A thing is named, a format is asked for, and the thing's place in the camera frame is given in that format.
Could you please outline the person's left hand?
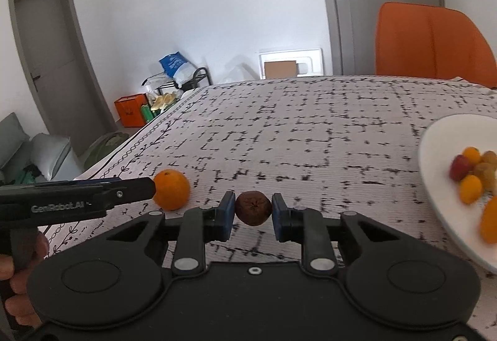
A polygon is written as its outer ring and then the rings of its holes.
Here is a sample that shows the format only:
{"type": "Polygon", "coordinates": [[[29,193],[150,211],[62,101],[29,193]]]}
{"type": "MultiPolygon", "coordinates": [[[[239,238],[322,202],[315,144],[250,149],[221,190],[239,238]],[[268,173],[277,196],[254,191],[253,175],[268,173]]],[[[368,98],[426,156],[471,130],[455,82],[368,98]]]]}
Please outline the person's left hand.
{"type": "Polygon", "coordinates": [[[36,314],[27,295],[27,280],[34,267],[40,264],[49,251],[49,243],[43,233],[38,232],[34,250],[27,268],[14,272],[13,258],[1,254],[1,281],[7,281],[13,295],[5,301],[8,317],[12,317],[19,325],[38,328],[41,320],[36,314]]]}

